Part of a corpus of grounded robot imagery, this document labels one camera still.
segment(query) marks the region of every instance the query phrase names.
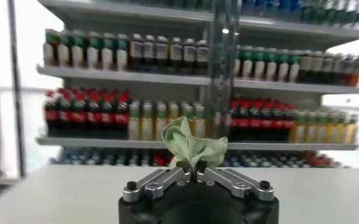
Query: white shelf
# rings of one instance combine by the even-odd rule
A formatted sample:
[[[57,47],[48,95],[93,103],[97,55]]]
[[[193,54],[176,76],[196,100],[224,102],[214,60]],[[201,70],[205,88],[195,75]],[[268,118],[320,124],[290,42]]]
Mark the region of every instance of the white shelf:
[[[131,82],[172,83],[184,85],[209,85],[208,77],[160,75],[140,72],[118,72],[97,69],[59,68],[50,66],[37,66],[37,72],[59,78],[117,80]]]
[[[266,82],[266,81],[241,80],[241,79],[235,79],[233,81],[233,86],[235,88],[274,89],[274,90],[282,90],[282,91],[298,91],[298,92],[323,93],[323,94],[359,94],[359,88],[348,87],[348,86]]]
[[[208,12],[184,11],[115,3],[97,0],[38,0],[61,19],[78,19],[82,17],[110,19],[111,16],[129,16],[137,19],[158,19],[186,23],[204,23],[212,21]]]
[[[69,147],[106,147],[131,149],[165,149],[162,142],[134,141],[94,138],[56,138],[42,136],[37,138],[40,145],[62,145]],[[229,143],[231,150],[355,150],[357,145],[344,144],[289,144],[289,143]]]

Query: plastic bottle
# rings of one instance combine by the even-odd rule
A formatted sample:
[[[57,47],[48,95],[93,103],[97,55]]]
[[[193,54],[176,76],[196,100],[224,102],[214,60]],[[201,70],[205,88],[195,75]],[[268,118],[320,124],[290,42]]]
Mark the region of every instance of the plastic bottle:
[[[130,42],[130,69],[134,71],[142,71],[143,67],[143,39],[140,34],[133,34]]]
[[[350,121],[347,123],[345,129],[346,129],[346,138],[344,142],[346,144],[355,144],[357,132],[358,132],[358,115],[357,114],[351,114]]]
[[[45,30],[44,64],[47,66],[57,66],[59,64],[59,56],[57,46],[60,42],[60,34],[52,29]]]
[[[188,38],[185,41],[185,47],[183,49],[183,73],[186,75],[194,74],[194,63],[196,61],[196,47],[194,46],[194,40]]]
[[[162,131],[167,125],[167,107],[164,103],[157,105],[157,117],[155,125],[155,140],[162,141]]]
[[[168,43],[167,38],[163,36],[157,37],[156,43],[156,61],[158,72],[167,73],[168,66]]]
[[[196,74],[207,75],[208,72],[208,45],[206,40],[197,43]]]
[[[319,75],[318,83],[321,84],[333,84],[332,83],[332,68],[333,68],[333,55],[331,53],[325,53],[322,63],[321,72]]]
[[[141,118],[141,139],[144,141],[153,140],[154,128],[152,123],[152,104],[143,104],[143,117]]]
[[[255,48],[255,67],[254,67],[254,79],[262,80],[265,73],[265,62],[263,61],[263,54],[265,52],[264,47]]]
[[[104,47],[102,49],[102,69],[116,69],[116,37],[112,33],[104,33]]]
[[[57,46],[60,67],[68,68],[72,65],[72,42],[73,39],[71,38],[71,32],[68,30],[63,30],[60,34],[60,44]]]
[[[180,38],[174,37],[170,45],[169,59],[171,62],[171,73],[179,74],[182,68],[183,60],[183,46],[181,45]]]
[[[358,58],[354,60],[354,71],[349,80],[350,86],[354,86],[354,87],[357,87],[358,82],[359,82],[359,55]]]
[[[276,79],[277,63],[275,61],[276,48],[269,48],[267,52],[266,81],[273,82]]]
[[[90,46],[87,49],[88,68],[99,69],[102,66],[102,37],[99,33],[90,31]]]
[[[243,51],[243,69],[242,69],[242,78],[248,79],[252,77],[252,70],[254,67],[254,62],[252,61],[252,46],[244,46],[240,48]]]
[[[143,71],[152,72],[155,70],[155,38],[152,35],[147,35],[144,41],[144,66]]]
[[[117,67],[119,71],[128,69],[128,37],[118,34]]]
[[[286,82],[288,80],[288,54],[289,50],[287,49],[282,49],[279,52],[278,82]]]
[[[195,117],[194,135],[198,138],[206,137],[205,127],[205,108],[201,105],[196,106],[196,117]]]
[[[308,83],[309,71],[312,67],[312,51],[306,50],[300,57],[300,72],[297,78],[298,83]]]

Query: bottle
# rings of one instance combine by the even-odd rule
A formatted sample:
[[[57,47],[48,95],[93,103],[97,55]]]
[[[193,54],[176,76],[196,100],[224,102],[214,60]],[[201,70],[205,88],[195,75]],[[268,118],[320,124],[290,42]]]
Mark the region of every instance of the bottle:
[[[156,62],[157,70],[161,73],[167,73],[168,66],[168,41],[163,36],[157,37],[156,47]]]
[[[350,76],[350,86],[357,87],[359,82],[359,55],[358,58],[354,60],[354,71],[352,75]]]
[[[118,34],[117,67],[119,71],[128,69],[128,37]]]
[[[54,133],[55,129],[58,127],[59,118],[53,91],[46,92],[45,96],[46,100],[44,103],[44,117],[48,127],[48,135],[50,135]]]
[[[146,36],[144,42],[144,66],[143,71],[152,72],[155,68],[155,38],[152,35]]]
[[[356,143],[356,137],[358,133],[358,115],[351,114],[350,121],[347,123],[345,129],[346,129],[346,138],[344,142],[346,144],[355,144]]]
[[[157,105],[155,140],[162,141],[162,131],[167,125],[167,107],[164,103]]]
[[[327,113],[321,112],[317,116],[317,143],[326,143],[327,142]]]
[[[323,53],[321,51],[316,51],[313,54],[312,65],[308,75],[307,81],[309,83],[315,83],[315,84],[320,83],[322,66],[323,66]]]
[[[241,47],[240,50],[243,52],[243,71],[242,78],[248,79],[253,77],[252,70],[254,67],[254,62],[252,61],[252,46]]]
[[[312,51],[306,50],[300,57],[300,71],[297,83],[308,83],[309,70],[312,67]]]
[[[333,61],[331,84],[341,85],[343,83],[343,54],[336,54]]]
[[[57,46],[60,42],[60,34],[52,29],[45,29],[44,64],[46,66],[57,66],[59,64],[59,56]]]
[[[83,134],[87,123],[87,104],[83,93],[78,93],[76,95],[76,100],[72,104],[71,119],[74,132]]]
[[[255,68],[254,68],[254,79],[262,80],[263,74],[265,73],[265,62],[263,61],[264,47],[255,48]]]
[[[143,117],[141,118],[141,139],[144,141],[152,141],[154,128],[152,124],[152,104],[146,101],[143,104]]]
[[[197,43],[197,63],[196,74],[207,75],[208,72],[208,45],[206,40],[200,40]]]
[[[71,32],[63,30],[60,34],[60,44],[57,46],[57,53],[59,57],[59,66],[63,68],[71,67],[72,63],[72,38]]]
[[[188,38],[185,41],[185,47],[183,50],[182,73],[186,75],[194,74],[195,61],[196,61],[196,47],[194,46],[194,40]]]
[[[294,143],[305,143],[308,133],[307,128],[307,112],[299,111],[296,115],[296,123],[294,124]]]
[[[349,86],[350,80],[354,77],[354,55],[348,54],[343,60],[343,75],[342,79],[339,80],[339,84],[343,86]]]
[[[143,67],[143,39],[140,34],[133,34],[130,42],[130,69],[133,71],[142,71]]]
[[[318,135],[318,120],[316,112],[309,112],[307,121],[308,126],[305,143],[316,143],[316,137]]]
[[[205,108],[202,105],[196,106],[196,117],[194,121],[194,135],[197,138],[206,138]]]
[[[102,66],[102,38],[99,33],[90,31],[90,46],[87,49],[88,68],[99,69]]]
[[[301,51],[291,51],[290,52],[290,54],[291,54],[290,61],[289,61],[289,65],[290,65],[289,82],[290,83],[297,82],[297,76],[299,75],[299,71],[300,71],[300,64],[299,64],[300,53],[301,53]]]
[[[74,30],[74,45],[72,46],[72,59],[74,68],[87,66],[87,39],[83,31]]]
[[[332,84],[332,68],[333,68],[333,55],[327,52],[324,54],[320,78],[318,80],[319,83]]]
[[[277,63],[275,62],[276,48],[269,48],[267,52],[266,81],[273,82],[276,80]]]
[[[116,37],[112,33],[104,33],[104,47],[102,49],[103,70],[114,70],[116,68]]]
[[[287,81],[289,72],[288,54],[289,51],[287,49],[280,50],[278,64],[278,82]]]
[[[174,37],[170,45],[169,59],[171,62],[171,73],[179,74],[182,68],[183,60],[183,46],[181,45],[180,38]]]

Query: dark soda bottle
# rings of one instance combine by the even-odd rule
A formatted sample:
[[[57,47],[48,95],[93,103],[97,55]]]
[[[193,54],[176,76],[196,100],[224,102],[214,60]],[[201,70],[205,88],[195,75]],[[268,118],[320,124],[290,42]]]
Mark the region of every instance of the dark soda bottle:
[[[236,141],[238,140],[238,101],[233,100],[230,103],[230,127],[229,127],[229,140]]]
[[[69,98],[69,92],[63,92],[63,98],[60,101],[59,105],[59,117],[60,117],[60,127],[61,135],[69,135],[71,133],[71,100]]]
[[[255,99],[250,109],[250,140],[260,140],[261,129],[261,99]]]
[[[272,108],[271,100],[266,99],[260,111],[261,113],[260,138],[262,141],[270,141],[270,137],[272,134],[271,108]]]
[[[46,92],[46,100],[44,103],[44,117],[48,126],[48,136],[54,135],[59,124],[57,114],[56,100],[53,91]]]
[[[98,94],[96,92],[91,93],[90,101],[87,105],[87,119],[88,119],[88,126],[91,135],[99,136],[101,130],[101,106],[99,105],[98,101]]]
[[[274,108],[271,111],[272,113],[272,134],[271,140],[281,141],[283,135],[283,104],[275,100]]]
[[[248,140],[249,134],[249,101],[247,98],[241,99],[241,106],[239,108],[238,121],[238,137],[240,140]]]
[[[78,93],[72,106],[72,122],[75,135],[84,135],[87,124],[87,105],[83,93]]]

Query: drink display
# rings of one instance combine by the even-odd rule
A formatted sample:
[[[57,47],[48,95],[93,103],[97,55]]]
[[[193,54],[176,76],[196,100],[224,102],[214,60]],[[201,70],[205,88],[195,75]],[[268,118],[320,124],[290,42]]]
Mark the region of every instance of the drink display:
[[[359,84],[359,55],[276,48],[265,50],[252,46],[237,46],[236,49],[236,79],[353,87]]]
[[[52,164],[91,166],[168,166],[168,150],[64,147]],[[313,151],[228,150],[220,167],[343,168],[325,154]]]
[[[242,15],[359,29],[359,0],[243,0]]]
[[[206,40],[46,29],[44,64],[62,68],[207,75]]]

